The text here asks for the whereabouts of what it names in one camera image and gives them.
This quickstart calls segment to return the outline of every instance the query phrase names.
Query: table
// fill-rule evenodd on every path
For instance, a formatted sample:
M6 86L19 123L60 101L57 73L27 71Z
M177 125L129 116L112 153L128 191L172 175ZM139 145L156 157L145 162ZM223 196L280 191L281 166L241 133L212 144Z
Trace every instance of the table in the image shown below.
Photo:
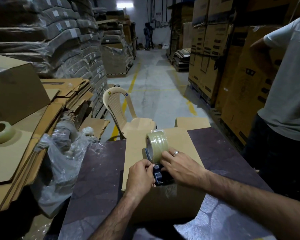
M188 131L206 169L271 191L224 136L214 128ZM74 187L59 240L87 239L121 197L126 140L93 144ZM129 227L124 239L275 239L268 230L226 203L206 195L195 219Z

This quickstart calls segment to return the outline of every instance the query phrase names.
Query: beige plastic chair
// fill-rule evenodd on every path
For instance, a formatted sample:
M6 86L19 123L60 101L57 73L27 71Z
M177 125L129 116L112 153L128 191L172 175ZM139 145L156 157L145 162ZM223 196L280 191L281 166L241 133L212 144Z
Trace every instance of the beige plastic chair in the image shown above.
M127 101L132 121L127 122L127 119L122 111L120 104L120 93L122 93ZM133 130L154 130L157 125L152 119L138 118L134 112L130 95L126 90L120 87L112 87L104 92L103 104L112 115L112 118L120 132L120 137L126 139L127 131Z

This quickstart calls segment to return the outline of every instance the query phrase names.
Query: hand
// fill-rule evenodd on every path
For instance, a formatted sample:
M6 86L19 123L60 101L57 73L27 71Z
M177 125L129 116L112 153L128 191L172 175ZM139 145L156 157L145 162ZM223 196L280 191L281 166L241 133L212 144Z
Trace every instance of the hand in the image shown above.
M204 174L208 170L183 152L172 156L176 149L170 147L169 152L162 153L160 163L164 166L161 171L168 171L178 184L199 188L204 180Z
M127 187L124 195L132 197L136 201L141 201L156 182L153 177L153 166L154 164L151 164L146 159L132 165L129 168Z

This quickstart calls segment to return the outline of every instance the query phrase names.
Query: concrete floor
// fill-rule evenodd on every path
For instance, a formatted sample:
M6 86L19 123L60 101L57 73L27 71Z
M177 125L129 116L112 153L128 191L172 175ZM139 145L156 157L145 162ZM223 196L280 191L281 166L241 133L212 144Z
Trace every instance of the concrete floor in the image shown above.
M208 117L208 109L188 86L188 72L176 72L165 56L165 49L138 50L136 60L124 78L108 78L108 84L119 84L131 94L136 115L151 118L158 129L173 128L176 117ZM125 116L132 119L120 97ZM101 143L119 140L119 132L110 113L108 127L101 136Z

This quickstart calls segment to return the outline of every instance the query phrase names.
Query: tape roll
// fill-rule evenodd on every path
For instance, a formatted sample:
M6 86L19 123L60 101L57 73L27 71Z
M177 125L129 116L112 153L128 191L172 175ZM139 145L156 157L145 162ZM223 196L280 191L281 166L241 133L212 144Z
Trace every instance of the tape roll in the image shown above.
M145 144L148 149L149 157L152 163L158 163L161 160L163 151L168 151L168 140L162 131L147 133L145 135Z
M0 121L0 144L12 139L16 130L6 121Z

